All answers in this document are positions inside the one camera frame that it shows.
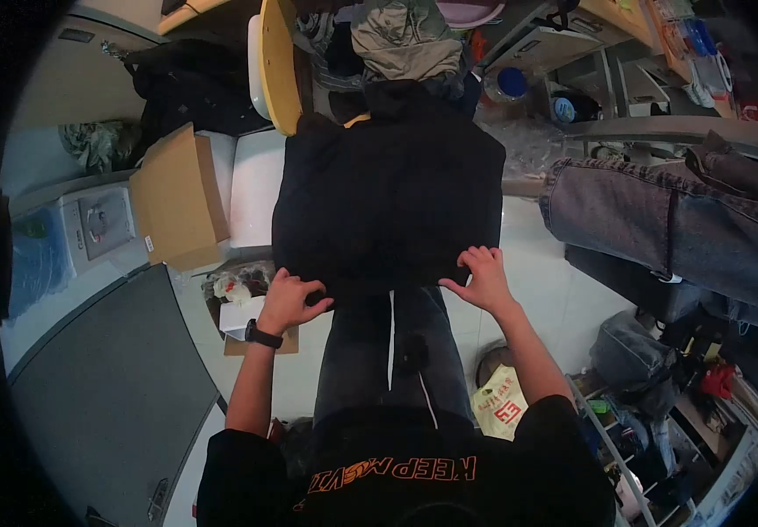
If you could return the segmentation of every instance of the white wall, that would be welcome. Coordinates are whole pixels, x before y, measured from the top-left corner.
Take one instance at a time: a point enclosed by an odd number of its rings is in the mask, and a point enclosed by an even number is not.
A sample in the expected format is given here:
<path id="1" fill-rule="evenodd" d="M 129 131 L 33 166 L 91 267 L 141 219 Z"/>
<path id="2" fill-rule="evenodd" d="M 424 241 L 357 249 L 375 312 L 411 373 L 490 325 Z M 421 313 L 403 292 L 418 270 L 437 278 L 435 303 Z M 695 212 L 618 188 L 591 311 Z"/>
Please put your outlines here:
<path id="1" fill-rule="evenodd" d="M 162 19 L 162 0 L 78 0 L 69 12 L 127 29 L 151 40 L 167 40 L 156 32 Z"/>
<path id="2" fill-rule="evenodd" d="M 74 157 L 63 150 L 57 126 L 11 132 L 1 159 L 0 187 L 9 197 L 83 175 Z"/>

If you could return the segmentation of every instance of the open cardboard box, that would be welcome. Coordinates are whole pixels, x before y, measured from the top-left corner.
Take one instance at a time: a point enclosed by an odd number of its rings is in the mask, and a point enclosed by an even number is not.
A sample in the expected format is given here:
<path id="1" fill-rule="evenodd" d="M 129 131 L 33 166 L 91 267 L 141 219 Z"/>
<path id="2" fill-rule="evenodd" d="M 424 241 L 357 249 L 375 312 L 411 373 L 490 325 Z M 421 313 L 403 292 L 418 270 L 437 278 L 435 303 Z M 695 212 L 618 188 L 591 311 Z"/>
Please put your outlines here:
<path id="1" fill-rule="evenodd" d="M 230 237 L 208 137 L 192 123 L 163 137 L 130 177 L 130 200 L 153 265 L 191 271 L 223 260 Z"/>
<path id="2" fill-rule="evenodd" d="M 221 301 L 218 298 L 206 299 L 206 309 L 209 310 L 209 315 L 212 317 L 212 323 L 219 327 L 220 321 L 220 305 Z M 250 343 L 244 341 L 237 341 L 229 335 L 226 335 L 221 330 L 218 330 L 221 338 L 224 339 L 224 355 L 226 357 L 244 357 L 247 353 L 247 347 Z M 284 335 L 282 335 L 282 347 L 276 352 L 277 355 L 283 355 L 285 353 L 297 353 L 299 350 L 298 344 L 300 343 L 299 331 L 296 327 L 292 327 Z"/>

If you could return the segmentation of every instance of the yellow plastic bag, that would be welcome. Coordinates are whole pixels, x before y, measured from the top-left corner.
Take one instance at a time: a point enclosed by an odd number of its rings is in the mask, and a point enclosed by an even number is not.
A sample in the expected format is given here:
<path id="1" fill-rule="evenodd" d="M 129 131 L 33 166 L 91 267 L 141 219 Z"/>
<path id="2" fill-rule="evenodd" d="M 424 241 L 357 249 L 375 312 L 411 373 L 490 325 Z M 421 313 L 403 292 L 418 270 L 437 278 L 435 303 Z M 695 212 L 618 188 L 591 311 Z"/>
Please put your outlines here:
<path id="1" fill-rule="evenodd" d="M 516 424 L 528 409 L 516 371 L 501 364 L 484 386 L 470 397 L 473 414 L 484 435 L 514 440 Z"/>

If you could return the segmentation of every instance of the black t-shirt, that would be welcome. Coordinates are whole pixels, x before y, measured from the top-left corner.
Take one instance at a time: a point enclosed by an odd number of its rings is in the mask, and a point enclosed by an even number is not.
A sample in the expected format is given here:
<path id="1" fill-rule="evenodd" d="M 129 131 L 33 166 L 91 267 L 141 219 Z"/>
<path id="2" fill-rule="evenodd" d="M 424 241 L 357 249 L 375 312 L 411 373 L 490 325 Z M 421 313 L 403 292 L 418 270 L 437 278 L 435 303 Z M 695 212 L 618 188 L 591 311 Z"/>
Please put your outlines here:
<path id="1" fill-rule="evenodd" d="M 530 406 L 513 442 L 448 412 L 437 421 L 385 407 L 330 416 L 301 480 L 276 445 L 224 430 L 209 440 L 198 526 L 613 524 L 614 489 L 563 396 Z"/>

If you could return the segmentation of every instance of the blue lid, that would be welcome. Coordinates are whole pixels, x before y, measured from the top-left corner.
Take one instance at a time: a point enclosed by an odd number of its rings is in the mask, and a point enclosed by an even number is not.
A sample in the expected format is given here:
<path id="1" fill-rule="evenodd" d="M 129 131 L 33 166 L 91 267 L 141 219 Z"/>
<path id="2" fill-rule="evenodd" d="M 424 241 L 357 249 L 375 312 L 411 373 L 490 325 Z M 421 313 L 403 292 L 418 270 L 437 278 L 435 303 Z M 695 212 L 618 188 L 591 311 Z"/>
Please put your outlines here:
<path id="1" fill-rule="evenodd" d="M 707 26 L 704 24 L 704 21 L 701 18 L 695 21 L 695 30 L 698 31 L 699 35 L 701 36 L 701 41 L 704 43 L 707 55 L 717 54 L 719 51 L 715 48 L 713 37 L 710 36 L 710 32 L 707 31 Z"/>
<path id="2" fill-rule="evenodd" d="M 575 107 L 572 101 L 559 97 L 553 102 L 554 115 L 560 122 L 572 122 L 575 119 Z"/>
<path id="3" fill-rule="evenodd" d="M 509 97 L 519 97 L 528 90 L 526 76 L 516 68 L 505 68 L 496 76 L 496 83 L 502 93 Z"/>
<path id="4" fill-rule="evenodd" d="M 689 40 L 687 43 L 695 55 L 699 57 L 710 55 L 707 46 L 704 44 L 703 35 L 699 32 L 697 21 L 693 18 L 688 18 L 683 21 L 683 24 L 689 34 Z"/>

